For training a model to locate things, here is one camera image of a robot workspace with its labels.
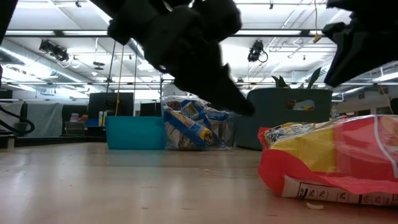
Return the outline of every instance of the blue storage bin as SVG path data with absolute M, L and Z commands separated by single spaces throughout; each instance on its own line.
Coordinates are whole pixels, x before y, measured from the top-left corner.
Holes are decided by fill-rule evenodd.
M 109 149 L 165 149 L 162 117 L 107 116 L 105 119 Z

